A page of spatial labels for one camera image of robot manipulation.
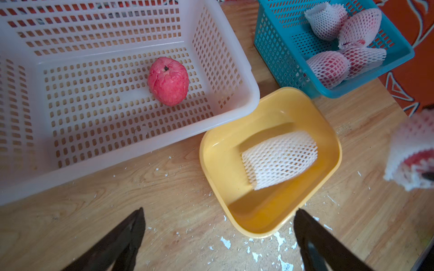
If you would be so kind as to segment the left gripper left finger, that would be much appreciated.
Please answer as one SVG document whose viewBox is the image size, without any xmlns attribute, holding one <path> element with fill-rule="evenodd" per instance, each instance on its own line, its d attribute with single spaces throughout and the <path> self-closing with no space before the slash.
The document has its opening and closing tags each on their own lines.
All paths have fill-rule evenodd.
<svg viewBox="0 0 434 271">
<path fill-rule="evenodd" d="M 86 253 L 66 266 L 66 271 L 133 271 L 145 234 L 144 209 L 133 211 Z"/>
</svg>

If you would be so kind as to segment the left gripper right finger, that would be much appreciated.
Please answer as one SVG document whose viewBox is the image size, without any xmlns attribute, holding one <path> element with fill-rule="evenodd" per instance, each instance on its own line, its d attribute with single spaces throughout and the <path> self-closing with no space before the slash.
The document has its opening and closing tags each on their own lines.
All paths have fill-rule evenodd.
<svg viewBox="0 0 434 271">
<path fill-rule="evenodd" d="M 371 270 L 305 210 L 297 210 L 293 224 L 306 271 Z"/>
</svg>

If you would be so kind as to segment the white foam net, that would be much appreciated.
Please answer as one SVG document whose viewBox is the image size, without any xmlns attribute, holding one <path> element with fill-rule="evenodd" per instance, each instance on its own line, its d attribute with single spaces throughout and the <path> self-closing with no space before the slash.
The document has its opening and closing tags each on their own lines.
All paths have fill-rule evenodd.
<svg viewBox="0 0 434 271">
<path fill-rule="evenodd" d="M 318 147 L 305 131 L 278 135 L 241 155 L 254 190 L 291 180 L 309 169 L 318 158 Z"/>
</svg>

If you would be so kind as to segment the yellow plastic tray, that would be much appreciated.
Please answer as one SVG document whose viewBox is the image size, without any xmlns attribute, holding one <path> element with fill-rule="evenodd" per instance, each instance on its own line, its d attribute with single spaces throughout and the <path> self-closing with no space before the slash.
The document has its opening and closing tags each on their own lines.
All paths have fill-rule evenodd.
<svg viewBox="0 0 434 271">
<path fill-rule="evenodd" d="M 233 226 L 275 234 L 336 172 L 341 143 L 302 91 L 281 88 L 248 116 L 214 128 L 200 145 L 202 170 Z"/>
</svg>

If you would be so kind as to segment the pink plastic basket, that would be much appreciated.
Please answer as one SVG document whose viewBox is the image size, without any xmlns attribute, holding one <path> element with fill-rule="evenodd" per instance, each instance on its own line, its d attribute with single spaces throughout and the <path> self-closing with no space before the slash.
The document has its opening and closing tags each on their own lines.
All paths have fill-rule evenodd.
<svg viewBox="0 0 434 271">
<path fill-rule="evenodd" d="M 151 65 L 180 62 L 176 106 Z M 250 114 L 251 65 L 217 1 L 2 1 L 1 204 Z"/>
</svg>

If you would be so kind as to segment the netted apple bottom hidden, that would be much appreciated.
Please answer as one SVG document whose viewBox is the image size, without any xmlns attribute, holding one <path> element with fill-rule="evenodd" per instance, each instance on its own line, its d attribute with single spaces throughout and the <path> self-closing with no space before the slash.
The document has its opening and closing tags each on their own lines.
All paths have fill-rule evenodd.
<svg viewBox="0 0 434 271">
<path fill-rule="evenodd" d="M 365 72 L 373 70 L 383 64 L 387 51 L 370 47 L 350 45 L 339 50 L 350 62 L 350 69 L 345 81 L 351 80 Z"/>
</svg>

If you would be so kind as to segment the netted apple right large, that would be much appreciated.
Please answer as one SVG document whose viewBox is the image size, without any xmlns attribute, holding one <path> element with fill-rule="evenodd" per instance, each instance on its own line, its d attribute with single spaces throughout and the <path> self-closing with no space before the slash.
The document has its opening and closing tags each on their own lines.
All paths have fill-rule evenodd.
<svg viewBox="0 0 434 271">
<path fill-rule="evenodd" d="M 338 36 L 339 49 L 367 47 L 371 44 L 379 32 L 382 16 L 380 9 L 366 9 L 349 18 Z"/>
</svg>

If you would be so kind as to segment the teal plastic basket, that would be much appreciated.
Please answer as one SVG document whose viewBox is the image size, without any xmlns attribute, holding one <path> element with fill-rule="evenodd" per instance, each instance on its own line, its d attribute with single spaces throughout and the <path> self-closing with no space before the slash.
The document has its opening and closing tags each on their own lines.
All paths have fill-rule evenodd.
<svg viewBox="0 0 434 271">
<path fill-rule="evenodd" d="M 305 18 L 304 12 L 317 4 L 319 1 L 310 0 L 259 2 L 254 45 L 281 87 L 297 88 L 310 98 L 339 98 L 414 58 L 413 47 L 383 15 L 379 33 L 369 44 L 371 48 L 386 50 L 383 64 L 332 90 L 326 89 L 306 61 L 323 51 L 337 51 L 339 47 L 337 40 L 318 38 Z"/>
</svg>

